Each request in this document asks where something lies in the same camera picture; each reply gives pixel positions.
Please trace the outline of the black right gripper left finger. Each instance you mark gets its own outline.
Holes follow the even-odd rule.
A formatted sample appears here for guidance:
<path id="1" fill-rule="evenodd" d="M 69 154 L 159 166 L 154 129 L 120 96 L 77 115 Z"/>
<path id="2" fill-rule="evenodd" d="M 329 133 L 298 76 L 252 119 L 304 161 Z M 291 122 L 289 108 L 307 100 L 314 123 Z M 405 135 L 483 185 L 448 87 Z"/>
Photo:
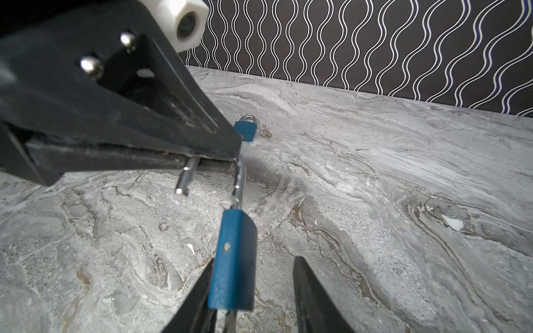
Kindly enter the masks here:
<path id="1" fill-rule="evenodd" d="M 214 260 L 211 259 L 177 313 L 161 333 L 215 332 L 217 311 L 208 307 L 213 265 Z"/>

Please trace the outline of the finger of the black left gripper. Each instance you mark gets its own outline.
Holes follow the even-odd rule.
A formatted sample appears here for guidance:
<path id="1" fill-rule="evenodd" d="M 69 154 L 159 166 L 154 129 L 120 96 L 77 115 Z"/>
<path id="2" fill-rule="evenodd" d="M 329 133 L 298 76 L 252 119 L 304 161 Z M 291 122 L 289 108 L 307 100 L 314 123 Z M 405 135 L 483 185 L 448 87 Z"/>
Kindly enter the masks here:
<path id="1" fill-rule="evenodd" d="M 211 160 L 242 144 L 139 1 L 3 1 L 1 120 Z"/>
<path id="2" fill-rule="evenodd" d="M 186 155 L 112 144 L 68 144 L 1 125 L 1 171 L 49 187 L 64 173 L 170 170 L 185 165 Z"/>

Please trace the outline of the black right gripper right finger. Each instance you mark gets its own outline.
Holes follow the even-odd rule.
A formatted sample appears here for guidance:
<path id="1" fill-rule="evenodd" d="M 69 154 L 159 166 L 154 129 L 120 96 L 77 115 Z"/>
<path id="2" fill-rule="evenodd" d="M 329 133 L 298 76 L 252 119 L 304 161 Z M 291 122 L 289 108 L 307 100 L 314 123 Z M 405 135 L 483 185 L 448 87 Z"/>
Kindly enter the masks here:
<path id="1" fill-rule="evenodd" d="M 303 257 L 294 260 L 293 280 L 299 332 L 354 333 Z"/>

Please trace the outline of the blue padlock front large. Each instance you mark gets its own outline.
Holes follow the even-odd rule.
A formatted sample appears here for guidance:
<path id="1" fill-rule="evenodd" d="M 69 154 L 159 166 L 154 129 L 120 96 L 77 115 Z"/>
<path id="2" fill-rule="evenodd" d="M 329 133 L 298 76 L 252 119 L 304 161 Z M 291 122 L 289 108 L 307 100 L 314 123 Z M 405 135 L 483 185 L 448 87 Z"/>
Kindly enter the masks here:
<path id="1" fill-rule="evenodd" d="M 259 127 L 259 123 L 253 115 L 242 116 L 235 122 L 234 128 L 243 142 L 253 142 L 256 135 L 264 139 L 272 138 L 270 130 L 265 125 Z"/>

